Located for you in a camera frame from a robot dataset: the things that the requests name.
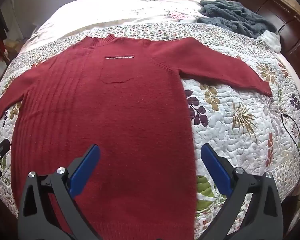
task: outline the metal bolt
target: metal bolt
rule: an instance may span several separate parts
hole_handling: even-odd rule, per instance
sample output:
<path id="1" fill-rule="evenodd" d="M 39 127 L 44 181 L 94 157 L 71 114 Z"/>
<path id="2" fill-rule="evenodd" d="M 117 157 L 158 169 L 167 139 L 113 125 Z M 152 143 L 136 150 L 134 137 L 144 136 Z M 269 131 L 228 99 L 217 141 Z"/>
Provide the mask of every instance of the metal bolt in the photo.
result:
<path id="1" fill-rule="evenodd" d="M 243 173 L 244 173 L 244 170 L 243 170 L 243 168 L 241 168 L 241 167 L 236 167 L 236 168 L 235 168 L 235 172 L 238 173 L 238 174 L 243 174 Z"/>
<path id="2" fill-rule="evenodd" d="M 34 171 L 29 172 L 29 174 L 28 174 L 29 178 L 33 178 L 34 176 L 35 176 L 35 172 Z"/>
<path id="3" fill-rule="evenodd" d="M 57 169 L 58 174 L 64 174 L 65 171 L 66 171 L 66 169 L 64 167 L 60 167 L 60 168 Z"/>
<path id="4" fill-rule="evenodd" d="M 267 171 L 267 172 L 266 172 L 266 177 L 269 178 L 269 179 L 271 179 L 271 178 L 272 178 L 272 173 L 269 172 L 269 171 Z"/>

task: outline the dark wooden headboard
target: dark wooden headboard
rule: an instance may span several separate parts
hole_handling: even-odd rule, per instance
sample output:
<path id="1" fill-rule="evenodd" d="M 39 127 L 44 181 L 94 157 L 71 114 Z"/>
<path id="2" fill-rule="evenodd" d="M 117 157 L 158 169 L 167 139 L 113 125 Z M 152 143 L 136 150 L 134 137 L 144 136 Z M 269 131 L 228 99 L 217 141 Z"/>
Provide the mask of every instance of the dark wooden headboard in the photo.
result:
<path id="1" fill-rule="evenodd" d="M 300 14 L 282 0 L 234 0 L 272 22 L 280 34 L 282 55 L 300 78 Z"/>

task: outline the floral quilt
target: floral quilt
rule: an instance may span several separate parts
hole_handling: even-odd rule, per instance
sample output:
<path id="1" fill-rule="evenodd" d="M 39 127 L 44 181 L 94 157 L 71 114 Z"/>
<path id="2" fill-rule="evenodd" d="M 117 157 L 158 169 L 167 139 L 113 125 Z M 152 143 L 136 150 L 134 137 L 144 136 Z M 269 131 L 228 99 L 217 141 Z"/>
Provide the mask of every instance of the floral quilt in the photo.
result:
<path id="1" fill-rule="evenodd" d="M 285 66 L 263 41 L 213 25 L 191 23 L 161 22 L 92 29 L 54 41 L 14 59 L 0 82 L 0 97 L 14 78 L 32 66 L 62 52 L 85 36 L 105 38 L 110 33 L 118 37 L 163 41 L 190 36 L 211 49 L 244 61 L 269 82 L 273 93 L 271 98 L 255 92 L 237 91 L 223 84 L 202 84 L 193 79 L 181 79 L 189 106 L 197 167 L 195 238 L 208 227 L 226 200 L 200 158 L 200 149 L 205 143 L 209 143 L 219 156 L 227 158 L 234 167 L 240 166 L 248 173 L 257 175 L 272 172 L 280 199 L 289 194 L 300 178 L 300 94 Z M 11 141 L 20 106 L 21 103 L 12 106 L 0 120 L 0 141 L 4 138 Z M 281 114 L 291 116 L 296 123 Z M 1 162 L 0 198 L 17 215 L 10 184 L 10 165 L 9 152 Z M 247 195 L 231 232 L 239 228 L 250 199 L 251 195 Z"/>

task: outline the sweater collar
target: sweater collar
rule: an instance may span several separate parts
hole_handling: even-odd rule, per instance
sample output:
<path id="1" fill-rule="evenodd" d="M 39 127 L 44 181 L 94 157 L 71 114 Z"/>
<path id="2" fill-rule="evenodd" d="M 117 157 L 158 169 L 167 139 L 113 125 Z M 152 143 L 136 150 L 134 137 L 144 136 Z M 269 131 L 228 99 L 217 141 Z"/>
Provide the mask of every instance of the sweater collar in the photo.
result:
<path id="1" fill-rule="evenodd" d="M 103 46 L 112 42 L 115 42 L 116 40 L 118 40 L 119 38 L 117 38 L 116 36 L 114 36 L 113 34 L 108 35 L 108 37 L 106 38 L 92 38 L 89 36 L 86 36 L 82 41 L 80 41 L 80 45 L 83 47 L 99 47 L 99 46 Z"/>

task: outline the bed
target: bed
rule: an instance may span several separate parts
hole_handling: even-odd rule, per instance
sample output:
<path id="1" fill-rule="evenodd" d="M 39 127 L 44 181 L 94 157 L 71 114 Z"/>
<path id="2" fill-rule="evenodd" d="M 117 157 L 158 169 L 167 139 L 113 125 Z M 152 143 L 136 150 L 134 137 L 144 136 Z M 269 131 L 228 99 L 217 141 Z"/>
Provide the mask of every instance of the bed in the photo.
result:
<path id="1" fill-rule="evenodd" d="M 284 120 L 299 146 L 294 145 L 280 119 L 280 112 L 284 110 L 300 129 L 300 66 L 289 59 L 296 49 L 289 53 L 291 48 L 288 50 L 283 43 L 283 56 L 274 53 L 263 41 L 213 25 L 196 24 L 196 17 L 202 16 L 198 12 L 200 0 L 120 0 L 122 10 L 111 11 L 117 1 L 79 0 L 57 10 L 10 64 L 0 81 L 0 97 L 14 78 L 85 36 L 104 38 L 113 33 L 119 37 L 150 40 L 194 37 L 214 50 L 246 62 L 269 82 L 274 94 L 269 99 L 258 93 L 239 92 L 222 84 L 182 80 L 190 112 L 206 116 L 191 119 L 198 183 L 195 237 L 208 227 L 225 201 L 225 196 L 218 192 L 200 159 L 203 143 L 210 143 L 219 155 L 249 173 L 272 172 L 283 201 L 300 179 L 297 127 Z M 249 8 L 245 0 L 238 1 Z M 91 4 L 103 6 L 91 9 Z M 0 141 L 3 138 L 12 139 L 20 106 L 18 103 L 11 107 L 0 120 Z M 17 216 L 18 209 L 10 184 L 10 164 L 9 152 L 1 163 L 0 199 Z M 231 231 L 239 228 L 250 199 L 251 195 L 247 195 Z"/>

